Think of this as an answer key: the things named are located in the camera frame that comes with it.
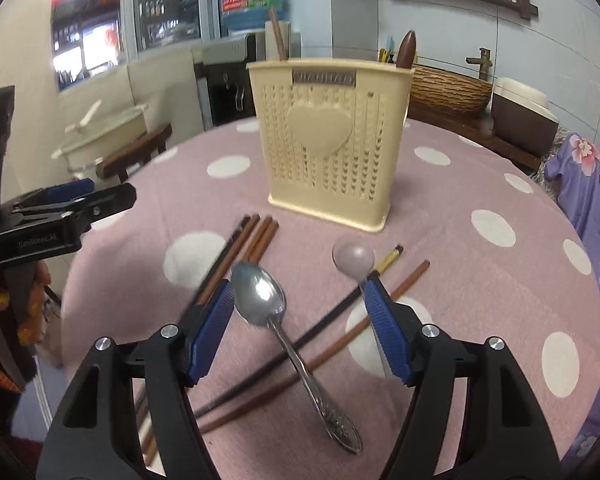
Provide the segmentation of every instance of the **spoon handle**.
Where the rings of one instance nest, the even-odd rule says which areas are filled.
[[[286,332],[280,325],[280,319],[270,317],[268,325],[276,334],[280,344],[288,353],[293,366],[296,368],[300,380],[314,402],[322,423],[329,436],[350,453],[357,454],[362,451],[362,439],[353,423],[340,410],[333,399],[320,387],[318,381],[306,369],[304,361],[294,349]]]

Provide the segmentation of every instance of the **pink flower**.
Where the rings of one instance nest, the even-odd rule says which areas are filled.
[[[582,165],[582,173],[591,176],[596,170],[596,160],[600,160],[600,152],[588,140],[572,135],[569,143],[573,148],[571,156],[576,164]]]

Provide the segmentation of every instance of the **purple dress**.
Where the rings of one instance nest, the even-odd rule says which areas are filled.
[[[600,290],[600,152],[586,139],[573,134],[547,162],[544,172],[548,180],[561,178],[558,205],[582,240]],[[589,416],[564,457],[565,467],[577,465],[599,436],[600,389]]]

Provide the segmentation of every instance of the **person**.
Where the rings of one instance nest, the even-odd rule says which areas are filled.
[[[43,337],[45,304],[44,287],[51,284],[51,275],[44,262],[38,262],[29,293],[29,317],[18,326],[18,340],[23,346],[38,343]],[[9,306],[8,291],[0,288],[0,311]],[[0,366],[0,479],[33,478],[42,450],[42,443],[11,436],[13,414],[21,392]]]

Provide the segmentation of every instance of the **hand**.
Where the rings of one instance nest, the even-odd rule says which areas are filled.
[[[51,275],[44,262],[38,262],[29,293],[29,318],[18,327],[18,339],[23,346],[33,345],[42,339],[42,309],[45,304],[45,285],[51,284]],[[9,293],[0,288],[0,311],[9,306]]]

